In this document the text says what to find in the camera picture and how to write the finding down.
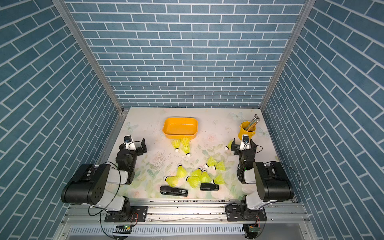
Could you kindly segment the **yellow plastic storage box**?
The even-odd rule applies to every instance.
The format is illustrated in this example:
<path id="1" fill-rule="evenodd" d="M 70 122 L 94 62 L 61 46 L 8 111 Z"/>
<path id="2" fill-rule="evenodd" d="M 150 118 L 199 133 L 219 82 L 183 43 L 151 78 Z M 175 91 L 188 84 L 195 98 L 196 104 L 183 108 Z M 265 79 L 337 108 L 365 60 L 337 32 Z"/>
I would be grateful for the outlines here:
<path id="1" fill-rule="evenodd" d="M 194 139 L 198 132 L 195 118 L 170 117 L 165 120 L 163 133 L 168 139 Z"/>

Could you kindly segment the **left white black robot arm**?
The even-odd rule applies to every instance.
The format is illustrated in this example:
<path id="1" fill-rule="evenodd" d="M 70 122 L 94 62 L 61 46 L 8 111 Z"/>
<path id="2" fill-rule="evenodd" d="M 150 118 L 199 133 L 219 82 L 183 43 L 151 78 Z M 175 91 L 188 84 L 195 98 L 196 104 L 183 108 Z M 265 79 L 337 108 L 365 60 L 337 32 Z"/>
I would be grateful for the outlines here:
<path id="1" fill-rule="evenodd" d="M 145 139 L 136 142 L 131 136 L 125 136 L 115 163 L 82 164 L 78 168 L 61 193 L 62 202 L 107 211 L 106 222 L 125 222 L 132 217 L 137 218 L 138 213 L 145 208 L 133 208 L 127 197 L 106 190 L 106 185 L 121 187 L 131 184 L 135 177 L 137 157 L 147 151 Z"/>

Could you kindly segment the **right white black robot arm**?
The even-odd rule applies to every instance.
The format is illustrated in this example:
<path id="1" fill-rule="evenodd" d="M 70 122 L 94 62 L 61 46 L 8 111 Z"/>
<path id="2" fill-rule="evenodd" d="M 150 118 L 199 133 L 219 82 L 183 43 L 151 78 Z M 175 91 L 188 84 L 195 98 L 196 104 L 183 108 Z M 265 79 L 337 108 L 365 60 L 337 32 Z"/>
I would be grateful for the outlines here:
<path id="1" fill-rule="evenodd" d="M 239 204 L 232 203 L 225 207 L 229 222 L 266 221 L 264 207 L 277 202 L 291 200 L 294 188 L 282 166 L 282 163 L 255 161 L 260 151 L 258 145 L 248 136 L 243 136 L 240 144 L 233 140 L 227 149 L 239 156 L 237 177 L 245 185 L 255 185 L 256 190 L 245 195 Z"/>

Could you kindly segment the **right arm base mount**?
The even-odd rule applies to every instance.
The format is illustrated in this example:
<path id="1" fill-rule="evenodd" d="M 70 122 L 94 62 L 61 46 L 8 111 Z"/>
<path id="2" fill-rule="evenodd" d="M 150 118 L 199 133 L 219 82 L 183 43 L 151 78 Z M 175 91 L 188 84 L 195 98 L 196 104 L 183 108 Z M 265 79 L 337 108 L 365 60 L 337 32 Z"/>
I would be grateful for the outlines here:
<path id="1" fill-rule="evenodd" d="M 264 210 L 250 210 L 236 203 L 225 206 L 225 213 L 228 222 L 264 222 L 267 220 Z"/>

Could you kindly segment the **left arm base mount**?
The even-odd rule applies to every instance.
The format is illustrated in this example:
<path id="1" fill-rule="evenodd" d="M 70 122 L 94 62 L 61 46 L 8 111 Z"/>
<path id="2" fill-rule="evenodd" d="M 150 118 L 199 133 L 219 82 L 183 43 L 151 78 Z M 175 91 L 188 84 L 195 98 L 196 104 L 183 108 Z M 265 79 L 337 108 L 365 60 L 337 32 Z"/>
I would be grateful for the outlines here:
<path id="1" fill-rule="evenodd" d="M 146 220 L 148 206 L 123 207 L 118 212 L 108 212 L 105 217 L 106 223 L 141 223 Z"/>

